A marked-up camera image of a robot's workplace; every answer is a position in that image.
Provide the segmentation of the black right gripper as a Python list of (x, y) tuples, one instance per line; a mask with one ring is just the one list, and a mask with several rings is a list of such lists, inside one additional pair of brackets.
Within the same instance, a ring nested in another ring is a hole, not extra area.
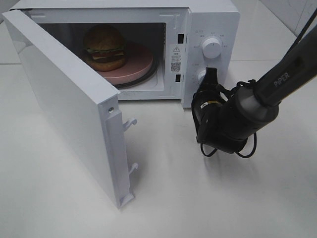
[(224, 99), (221, 97), (220, 92), (216, 89), (217, 85), (217, 68), (206, 67), (205, 77), (202, 80), (197, 93), (197, 104), (203, 104), (206, 102), (223, 104)]

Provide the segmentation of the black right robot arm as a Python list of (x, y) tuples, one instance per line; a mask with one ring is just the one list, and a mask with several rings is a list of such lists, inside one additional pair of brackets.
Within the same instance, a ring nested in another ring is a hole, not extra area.
[(280, 102), (317, 74), (317, 29), (313, 28), (258, 81), (238, 82), (231, 90), (207, 67), (191, 111), (196, 140), (214, 150), (239, 154), (250, 136), (276, 119)]

